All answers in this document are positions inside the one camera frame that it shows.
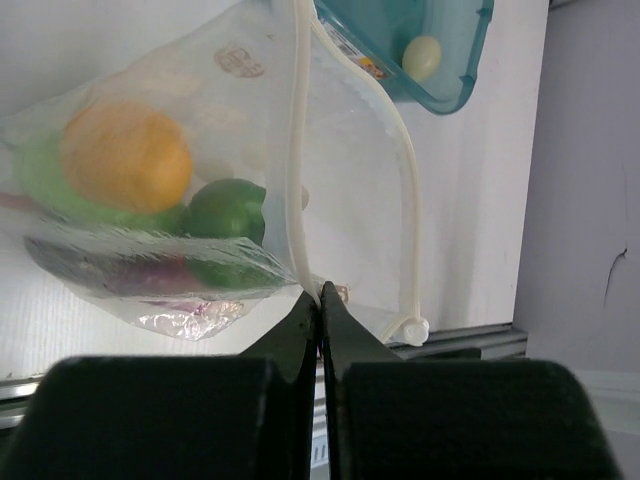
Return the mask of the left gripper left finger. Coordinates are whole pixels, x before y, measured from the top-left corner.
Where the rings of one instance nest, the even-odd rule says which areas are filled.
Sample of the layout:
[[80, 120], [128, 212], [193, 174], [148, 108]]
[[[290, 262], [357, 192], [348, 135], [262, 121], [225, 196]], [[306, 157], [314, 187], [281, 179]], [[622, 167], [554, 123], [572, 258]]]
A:
[[305, 479], [318, 310], [308, 295], [231, 356], [85, 356], [44, 376], [5, 479]]

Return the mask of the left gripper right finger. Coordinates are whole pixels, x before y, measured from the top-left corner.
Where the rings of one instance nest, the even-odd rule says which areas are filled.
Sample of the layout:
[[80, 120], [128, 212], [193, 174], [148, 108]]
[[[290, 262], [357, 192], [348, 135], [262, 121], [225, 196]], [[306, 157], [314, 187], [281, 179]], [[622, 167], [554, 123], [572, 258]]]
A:
[[335, 479], [618, 479], [592, 403], [566, 367], [400, 358], [321, 294]]

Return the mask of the green bell pepper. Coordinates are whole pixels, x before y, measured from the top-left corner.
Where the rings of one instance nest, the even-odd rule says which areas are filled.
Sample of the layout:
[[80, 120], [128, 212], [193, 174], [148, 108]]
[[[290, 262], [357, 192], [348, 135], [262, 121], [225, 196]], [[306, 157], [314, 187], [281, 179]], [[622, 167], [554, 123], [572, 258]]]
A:
[[262, 249], [266, 190], [248, 180], [213, 181], [191, 199], [181, 223], [183, 235], [230, 242], [250, 241], [250, 248], [220, 247], [212, 259], [187, 259], [191, 273], [203, 284], [225, 290], [279, 287], [282, 271]]

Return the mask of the purple eggplant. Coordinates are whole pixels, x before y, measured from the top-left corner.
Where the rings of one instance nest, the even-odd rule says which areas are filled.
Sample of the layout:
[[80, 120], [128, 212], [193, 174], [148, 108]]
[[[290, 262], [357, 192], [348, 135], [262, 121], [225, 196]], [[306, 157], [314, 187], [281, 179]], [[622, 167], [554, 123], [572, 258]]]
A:
[[136, 297], [157, 302], [208, 291], [181, 257], [99, 254], [31, 237], [24, 238], [23, 245], [41, 269], [96, 298]]

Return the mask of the clear zip top bag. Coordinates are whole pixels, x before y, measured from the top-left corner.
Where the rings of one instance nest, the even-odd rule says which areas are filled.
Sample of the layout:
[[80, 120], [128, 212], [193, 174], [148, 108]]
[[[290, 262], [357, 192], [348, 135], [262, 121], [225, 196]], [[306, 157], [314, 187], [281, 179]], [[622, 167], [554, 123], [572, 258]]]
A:
[[26, 195], [13, 149], [58, 134], [96, 102], [137, 101], [176, 120], [193, 160], [179, 229], [169, 234], [80, 224], [54, 212], [1, 208], [1, 232], [99, 254], [212, 259], [250, 241], [181, 232], [194, 195], [239, 178], [266, 190], [262, 249], [284, 283], [257, 290], [205, 285], [194, 297], [96, 298], [123, 321], [197, 341], [219, 333], [260, 301], [326, 282], [383, 342], [420, 345], [420, 192], [409, 132], [384, 89], [334, 44], [310, 1], [241, 1], [194, 32], [115, 74], [41, 102], [1, 122], [1, 192]]

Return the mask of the orange mango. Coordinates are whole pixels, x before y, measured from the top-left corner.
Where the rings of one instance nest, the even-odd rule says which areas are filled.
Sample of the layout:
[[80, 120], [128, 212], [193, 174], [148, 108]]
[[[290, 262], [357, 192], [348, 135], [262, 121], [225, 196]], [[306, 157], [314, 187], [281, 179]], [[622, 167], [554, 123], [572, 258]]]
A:
[[136, 214], [180, 203], [193, 173], [182, 126], [141, 102], [96, 102], [64, 128], [59, 159], [81, 196]]

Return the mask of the light green cucumber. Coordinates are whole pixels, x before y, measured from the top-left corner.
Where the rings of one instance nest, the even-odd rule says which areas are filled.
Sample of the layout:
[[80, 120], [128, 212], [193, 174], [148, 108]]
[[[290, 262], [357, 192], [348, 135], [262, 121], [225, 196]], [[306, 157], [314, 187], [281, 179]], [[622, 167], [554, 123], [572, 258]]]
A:
[[185, 206], [139, 214], [106, 207], [80, 196], [71, 188], [59, 162], [58, 134], [36, 138], [13, 149], [14, 178], [31, 200], [57, 215], [80, 224], [100, 224], [149, 232], [175, 233]]

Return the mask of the red chili pepper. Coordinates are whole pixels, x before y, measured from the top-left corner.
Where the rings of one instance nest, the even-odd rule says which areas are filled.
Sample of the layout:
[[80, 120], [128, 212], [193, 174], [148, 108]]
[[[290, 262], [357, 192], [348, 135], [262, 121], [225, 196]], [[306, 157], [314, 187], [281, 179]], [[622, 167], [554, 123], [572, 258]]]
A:
[[21, 212], [44, 213], [46, 209], [28, 196], [1, 192], [0, 207]]

